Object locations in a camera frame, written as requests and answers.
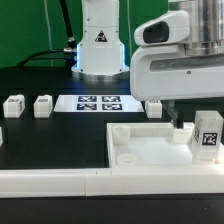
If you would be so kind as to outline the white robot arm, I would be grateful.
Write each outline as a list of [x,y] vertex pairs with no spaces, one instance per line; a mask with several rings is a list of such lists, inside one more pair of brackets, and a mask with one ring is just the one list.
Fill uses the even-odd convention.
[[128,72],[131,95],[145,102],[224,97],[224,0],[168,0],[167,13],[135,30],[129,65],[119,0],[81,1],[75,77],[106,82]]

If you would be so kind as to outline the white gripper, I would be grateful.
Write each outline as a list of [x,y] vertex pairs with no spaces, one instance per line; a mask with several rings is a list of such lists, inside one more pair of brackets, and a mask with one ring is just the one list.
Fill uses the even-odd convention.
[[165,109],[177,129],[184,121],[174,100],[224,96],[224,40],[194,41],[194,31],[190,13],[175,10],[134,32],[131,94],[139,101],[168,100]]

